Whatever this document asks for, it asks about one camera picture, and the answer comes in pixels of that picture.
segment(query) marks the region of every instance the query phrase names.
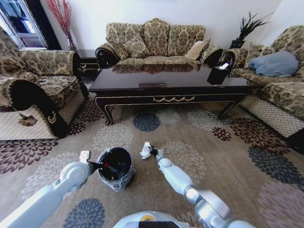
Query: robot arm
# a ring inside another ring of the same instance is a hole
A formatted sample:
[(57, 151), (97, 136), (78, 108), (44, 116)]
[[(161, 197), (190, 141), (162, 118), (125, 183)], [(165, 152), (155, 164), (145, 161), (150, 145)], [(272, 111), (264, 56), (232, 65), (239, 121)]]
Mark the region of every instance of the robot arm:
[(98, 164), (89, 162), (89, 159), (90, 152), (81, 151), (80, 162), (65, 166), (57, 181), (38, 190), (7, 216), (0, 227), (20, 228), (25, 224), (26, 227), (40, 227), (57, 210), (68, 191), (81, 188), (87, 178), (100, 168)]
[(159, 169), (168, 183), (178, 193), (195, 205), (195, 213), (206, 228), (254, 228), (241, 220), (233, 219), (229, 207), (210, 190), (201, 190), (193, 185), (192, 179), (181, 168), (163, 156), (163, 152), (152, 152)]

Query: white wall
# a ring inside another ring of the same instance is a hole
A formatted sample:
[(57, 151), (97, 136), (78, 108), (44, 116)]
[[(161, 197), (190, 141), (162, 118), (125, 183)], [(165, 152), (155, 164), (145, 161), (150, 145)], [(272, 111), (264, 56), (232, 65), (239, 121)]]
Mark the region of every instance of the white wall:
[[(54, 16), (40, 0), (63, 49), (66, 38)], [(70, 0), (72, 33), (78, 49), (96, 49), (105, 43), (108, 22), (139, 23), (158, 17), (170, 24), (199, 24), (206, 27), (205, 38), (229, 48), (239, 35), (239, 23), (248, 11), (263, 16), (274, 12), (281, 0)], [(257, 41), (263, 28), (247, 41)]]
[(282, 0), (270, 19), (271, 23), (264, 27), (258, 43), (269, 46), (286, 28), (304, 25), (303, 10), (304, 0)]

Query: black trash bag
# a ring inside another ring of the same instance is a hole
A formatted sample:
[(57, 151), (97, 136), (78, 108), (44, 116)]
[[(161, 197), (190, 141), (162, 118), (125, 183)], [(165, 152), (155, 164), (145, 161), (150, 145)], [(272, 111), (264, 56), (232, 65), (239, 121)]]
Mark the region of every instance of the black trash bag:
[(103, 163), (103, 169), (98, 169), (99, 176), (114, 191), (125, 189), (135, 174), (132, 157), (122, 147), (107, 149), (96, 162)]

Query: floral patterned carpet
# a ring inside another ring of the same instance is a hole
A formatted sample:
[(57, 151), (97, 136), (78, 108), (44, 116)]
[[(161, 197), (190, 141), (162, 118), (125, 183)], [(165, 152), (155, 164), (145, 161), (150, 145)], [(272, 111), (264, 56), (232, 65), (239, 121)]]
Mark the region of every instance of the floral patterned carpet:
[(304, 226), (304, 156), (240, 107), (219, 121), (224, 104), (117, 106), (112, 108), (114, 124), (106, 126), (93, 97), (64, 139), (0, 142), (1, 220), (55, 181), (81, 150), (91, 150), (95, 161), (106, 148), (122, 146), (136, 168), (130, 186), (114, 192), (94, 173), (80, 190), (64, 197), (42, 227), (111, 228), (120, 218), (144, 210), (167, 212), (201, 227), (193, 206), (174, 192), (154, 158), (140, 158), (149, 141), (163, 148), (197, 186), (220, 196), (235, 217), (259, 228)]

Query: tissue box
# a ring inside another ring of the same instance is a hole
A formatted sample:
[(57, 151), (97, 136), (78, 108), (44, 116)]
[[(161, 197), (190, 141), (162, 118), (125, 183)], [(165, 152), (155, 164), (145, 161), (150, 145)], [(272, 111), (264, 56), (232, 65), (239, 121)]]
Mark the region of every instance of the tissue box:
[(228, 69), (220, 69), (218, 66), (214, 66), (207, 79), (211, 85), (220, 85), (223, 83), (227, 75), (229, 74)]

